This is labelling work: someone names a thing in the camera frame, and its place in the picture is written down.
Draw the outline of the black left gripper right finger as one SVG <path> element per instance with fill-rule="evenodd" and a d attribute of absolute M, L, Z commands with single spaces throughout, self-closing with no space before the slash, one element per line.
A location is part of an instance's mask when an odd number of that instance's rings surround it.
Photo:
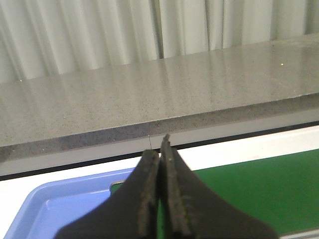
<path fill-rule="evenodd" d="M 159 193 L 166 239 L 276 239 L 266 223 L 209 189 L 165 135 L 160 147 Z"/>

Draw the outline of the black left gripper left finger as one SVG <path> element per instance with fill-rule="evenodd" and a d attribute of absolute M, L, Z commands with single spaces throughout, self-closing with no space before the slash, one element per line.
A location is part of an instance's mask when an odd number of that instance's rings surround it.
<path fill-rule="evenodd" d="M 61 228 L 56 239 L 155 239 L 159 154 L 145 150 L 118 190 L 81 218 Z"/>

